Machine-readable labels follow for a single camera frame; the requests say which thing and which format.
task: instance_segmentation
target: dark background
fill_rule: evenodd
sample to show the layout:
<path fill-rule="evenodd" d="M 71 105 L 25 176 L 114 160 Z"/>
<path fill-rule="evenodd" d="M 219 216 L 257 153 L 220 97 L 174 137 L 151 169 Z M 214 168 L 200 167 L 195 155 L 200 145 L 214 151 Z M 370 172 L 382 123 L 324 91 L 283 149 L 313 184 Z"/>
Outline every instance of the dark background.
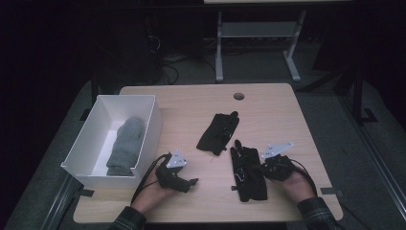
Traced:
<path fill-rule="evenodd" d="M 88 11 L 78 8 L 79 2 L 99 6 L 102 1 L 0 2 L 0 227 L 6 223 L 4 220 L 8 219 L 30 182 L 72 101 L 95 73 L 100 76 L 102 93 L 114 93 L 126 84 L 153 84 L 159 78 L 155 69 L 156 66 L 159 68 L 159 58 L 148 52 L 148 43 L 144 39 L 146 31 L 139 28 L 134 34 L 134 39 L 140 41 L 139 47 L 128 45 L 131 40 L 120 37 L 127 28 L 117 25 L 128 21 L 138 23 L 142 17 Z M 396 1 L 356 3 L 339 11 L 328 24 L 326 40 L 315 68 L 334 71 L 344 64 L 355 64 L 364 79 L 378 89 L 385 104 L 405 128 L 406 34 L 402 30 L 405 6 Z M 165 17 L 164 13 L 161 14 L 158 33 L 163 40 L 188 44 L 190 39 L 214 37 L 213 31 L 207 29 L 215 28 L 212 27 L 215 21 L 207 19 L 212 18 L 207 17 L 212 12 L 194 12 L 188 21 L 182 16 Z M 314 30 L 318 28 L 315 24 L 317 13 L 308 16 L 303 30 L 305 37 L 318 33 Z M 114 32 L 106 34 L 105 25 Z M 187 35 L 169 33 L 179 28 L 184 28 Z M 97 44 L 110 44 L 108 51 L 123 63 L 127 63 L 125 58 L 131 56 L 140 62 L 126 66 L 118 64 L 89 39 L 89 34 L 101 35 L 104 39 L 98 40 Z M 124 54 L 126 46 L 134 52 Z M 140 78 L 131 78 L 134 73 L 142 74 Z"/>

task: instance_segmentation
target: gray carpet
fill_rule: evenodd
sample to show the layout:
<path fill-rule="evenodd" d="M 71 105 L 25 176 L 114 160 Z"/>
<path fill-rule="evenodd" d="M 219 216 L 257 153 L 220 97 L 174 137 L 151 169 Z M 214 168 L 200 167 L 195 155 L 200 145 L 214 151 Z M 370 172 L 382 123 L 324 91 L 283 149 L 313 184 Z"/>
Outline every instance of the gray carpet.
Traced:
<path fill-rule="evenodd" d="M 224 83 L 288 82 L 293 88 L 301 88 L 325 74 L 311 70 L 317 49 L 317 43 L 303 43 L 298 46 L 294 59 L 302 74 L 302 82 L 295 83 L 290 79 L 280 52 L 267 51 L 225 56 Z M 206 62 L 214 65 L 214 56 L 206 56 L 204 59 L 205 61 L 194 59 L 172 64 L 179 71 L 177 84 L 214 83 L 214 71 Z M 169 68 L 166 70 L 169 77 L 174 79 L 175 73 Z M 358 126 L 354 124 L 343 103 L 350 95 L 345 98 L 335 96 L 332 93 L 334 83 L 335 80 L 332 80 L 310 93 L 296 95 L 332 185 L 343 193 L 339 200 L 371 229 L 406 229 L 406 222 L 388 193 L 369 149 L 360 137 Z M 364 88 L 363 105 L 370 108 L 378 119 L 378 123 L 365 124 L 364 129 L 370 134 L 404 191 L 405 132 L 388 112 L 376 91 L 367 84 Z M 6 229 L 41 229 L 66 177 L 60 163 L 65 159 L 83 125 L 83 121 L 79 120 L 80 116 L 90 106 L 90 83 L 87 83 L 72 104 Z M 67 201 L 67 204 L 70 203 L 68 210 L 61 217 L 60 224 L 53 228 L 107 228 L 106 224 L 74 223 L 72 215 L 78 201 L 75 197 L 77 196 L 74 196 L 71 203 L 70 199 Z M 352 214 L 346 210 L 344 213 L 344 218 L 340 220 L 343 226 L 347 229 L 365 229 Z M 288 223 L 288 228 L 305 229 L 305 226 L 301 222 L 295 222 Z"/>

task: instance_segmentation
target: wooden table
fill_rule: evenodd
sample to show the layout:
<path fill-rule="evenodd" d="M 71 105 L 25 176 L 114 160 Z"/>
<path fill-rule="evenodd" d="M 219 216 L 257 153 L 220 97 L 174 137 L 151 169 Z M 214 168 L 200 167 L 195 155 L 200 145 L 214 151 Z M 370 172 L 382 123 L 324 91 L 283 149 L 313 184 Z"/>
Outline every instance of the wooden table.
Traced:
<path fill-rule="evenodd" d="M 236 93 L 245 97 L 238 101 Z M 333 215 L 340 219 L 342 209 L 336 195 L 322 195 L 330 188 L 326 169 L 313 142 L 305 118 L 289 84 L 212 84 L 182 86 L 125 87 L 121 94 L 156 95 L 163 127 L 157 156 L 180 149 L 188 165 L 179 173 L 185 179 L 199 178 L 187 194 L 166 200 L 147 214 L 148 222 L 255 222 L 292 221 L 302 217 L 284 192 L 266 180 L 268 200 L 243 203 L 237 191 L 230 147 L 236 139 L 256 148 L 259 154 L 267 144 L 293 142 L 283 154 L 304 164 L 314 179 L 319 195 Z M 226 151 L 214 157 L 196 148 L 215 113 L 237 111 L 239 124 Z M 132 190 L 97 190 L 82 196 L 74 220 L 112 222 L 129 205 Z"/>

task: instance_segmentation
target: white cardboard box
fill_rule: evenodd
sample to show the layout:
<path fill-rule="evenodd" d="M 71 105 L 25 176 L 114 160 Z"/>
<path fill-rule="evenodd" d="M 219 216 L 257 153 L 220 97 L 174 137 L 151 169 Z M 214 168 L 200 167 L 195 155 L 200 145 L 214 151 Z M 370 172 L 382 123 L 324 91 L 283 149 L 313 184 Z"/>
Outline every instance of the white cardboard box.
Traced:
<path fill-rule="evenodd" d="M 108 176 L 106 163 L 117 130 L 133 116 L 146 128 L 138 161 L 131 168 L 134 176 Z M 100 95 L 61 167 L 86 188 L 137 188 L 156 157 L 161 127 L 154 95 Z"/>

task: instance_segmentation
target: black fabric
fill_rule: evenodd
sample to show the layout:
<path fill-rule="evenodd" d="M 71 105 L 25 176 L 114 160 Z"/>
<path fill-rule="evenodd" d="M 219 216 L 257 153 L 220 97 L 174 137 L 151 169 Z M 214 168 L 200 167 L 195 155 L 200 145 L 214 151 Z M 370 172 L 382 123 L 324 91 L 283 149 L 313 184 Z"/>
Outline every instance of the black fabric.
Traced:
<path fill-rule="evenodd" d="M 247 202 L 249 199 L 266 200 L 268 198 L 266 184 L 259 169 L 257 149 L 245 148 L 239 140 L 236 140 L 236 147 L 230 148 L 230 153 L 237 184 L 235 189 L 238 190 L 239 199 L 242 202 Z"/>
<path fill-rule="evenodd" d="M 226 145 L 233 136 L 238 122 L 236 111 L 230 115 L 215 114 L 212 123 L 203 133 L 196 147 L 199 150 L 212 151 L 214 155 L 220 155 L 223 150 L 226 150 Z"/>

